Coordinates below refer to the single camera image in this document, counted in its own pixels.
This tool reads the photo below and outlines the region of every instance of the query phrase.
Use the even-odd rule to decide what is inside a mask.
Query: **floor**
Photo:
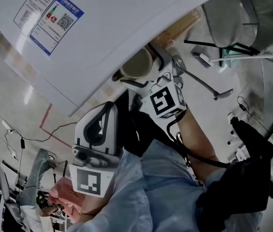
[[[247,39],[253,37],[253,30],[247,29]],[[204,68],[191,55],[194,45],[183,43],[183,36],[179,39],[171,51],[178,52],[189,71],[212,85],[219,92],[224,92],[230,88],[234,93],[223,100],[214,101],[213,96],[203,86],[195,82],[188,76],[184,78],[183,94],[186,103],[212,142],[217,156],[221,161],[227,161],[229,155],[236,150],[238,144],[228,145],[232,139],[230,134],[231,126],[228,124],[227,115],[230,112],[239,114],[245,118],[245,114],[238,109],[237,96],[242,95],[247,98],[251,112],[266,127],[273,122],[273,63],[260,60],[241,61],[236,68],[221,69],[215,65],[209,69]],[[210,42],[211,37],[206,24],[206,20],[195,26],[187,36],[191,40]],[[216,49],[201,49],[211,57],[217,56]],[[6,133],[1,120],[6,120],[14,129],[24,137],[30,139],[43,140],[49,137],[49,133],[58,126],[75,122],[80,117],[62,116],[44,97],[32,90],[31,87],[18,76],[0,58],[0,162],[6,161],[15,169],[19,169],[19,161],[13,159],[7,145],[4,142]],[[165,127],[166,121],[159,122]],[[262,131],[262,127],[255,121],[252,125]],[[57,161],[73,161],[71,145],[73,145],[74,125],[59,129],[54,136],[44,143],[26,141],[26,148],[22,154],[21,173],[28,175],[39,148],[47,149],[57,156]],[[21,158],[20,136],[16,133],[6,135],[8,144],[14,148],[17,158]],[[43,179],[43,187],[50,188],[53,185],[52,173],[49,171]]]

